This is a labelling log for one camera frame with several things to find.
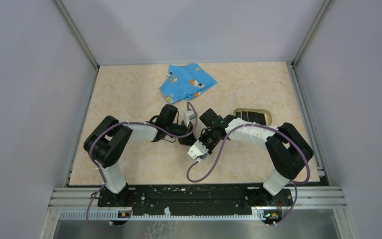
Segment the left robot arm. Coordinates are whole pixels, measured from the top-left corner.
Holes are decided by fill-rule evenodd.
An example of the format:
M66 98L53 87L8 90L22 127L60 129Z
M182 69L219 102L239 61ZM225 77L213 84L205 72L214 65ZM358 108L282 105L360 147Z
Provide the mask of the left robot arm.
M184 120L179 122L179 110L173 105L162 107L157 116L145 122L119 121L106 116L84 142L87 152L103 179L103 187L110 192L110 200L117 206L129 200L128 184L121 172L118 161L129 142L158 142L166 136L182 145L192 145L197 125L197 113L188 102Z

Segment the beige oval card tray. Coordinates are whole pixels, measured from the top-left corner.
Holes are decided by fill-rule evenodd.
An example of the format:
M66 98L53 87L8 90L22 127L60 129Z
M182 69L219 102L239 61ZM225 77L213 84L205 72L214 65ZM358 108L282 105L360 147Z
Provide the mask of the beige oval card tray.
M273 121L271 112L266 109L236 108L233 114L242 120L267 126Z

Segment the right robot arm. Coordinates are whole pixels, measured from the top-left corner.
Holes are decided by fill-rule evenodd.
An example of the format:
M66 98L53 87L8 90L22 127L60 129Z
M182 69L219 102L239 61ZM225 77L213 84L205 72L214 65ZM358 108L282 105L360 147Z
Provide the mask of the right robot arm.
M199 118L206 126L205 132L188 150L193 160L212 154L224 140L246 142L267 150L273 163L271 174L260 191L261 201L273 205L280 198L280 191L308 166L314 152L293 124L285 122L276 128L246 121L238 116L221 117L208 109Z

